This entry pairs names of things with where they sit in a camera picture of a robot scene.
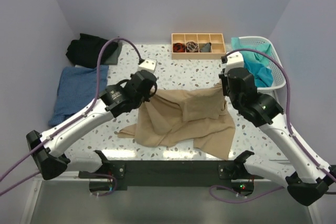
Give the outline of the beige t shirt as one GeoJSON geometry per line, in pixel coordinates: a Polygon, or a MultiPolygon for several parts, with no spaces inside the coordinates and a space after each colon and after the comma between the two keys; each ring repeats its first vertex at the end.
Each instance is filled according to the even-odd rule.
{"type": "Polygon", "coordinates": [[[194,148],[227,160],[235,135],[220,83],[196,90],[157,90],[138,109],[136,124],[121,129],[119,138],[132,138],[146,147],[193,140],[194,148]]]}

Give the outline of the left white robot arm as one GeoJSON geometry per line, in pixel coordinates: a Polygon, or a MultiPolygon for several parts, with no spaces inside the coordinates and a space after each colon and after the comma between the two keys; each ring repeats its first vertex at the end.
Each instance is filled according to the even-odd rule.
{"type": "Polygon", "coordinates": [[[30,154],[43,179],[51,180],[64,172],[90,172],[97,178],[108,174],[109,165],[102,151],[77,153],[70,147],[101,124],[138,109],[153,96],[157,78],[152,70],[139,70],[117,84],[107,86],[97,99],[61,124],[26,136],[30,154]]]}

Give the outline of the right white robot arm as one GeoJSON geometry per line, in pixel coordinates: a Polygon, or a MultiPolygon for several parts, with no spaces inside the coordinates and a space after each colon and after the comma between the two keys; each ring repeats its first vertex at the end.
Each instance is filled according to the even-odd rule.
{"type": "Polygon", "coordinates": [[[275,98],[257,91],[253,75],[245,68],[225,68],[219,74],[223,94],[234,109],[265,133],[284,153],[289,166],[268,161],[252,151],[244,151],[233,161],[232,178],[256,175],[285,188],[291,197],[310,206],[335,183],[335,166],[320,158],[290,127],[275,98]]]}

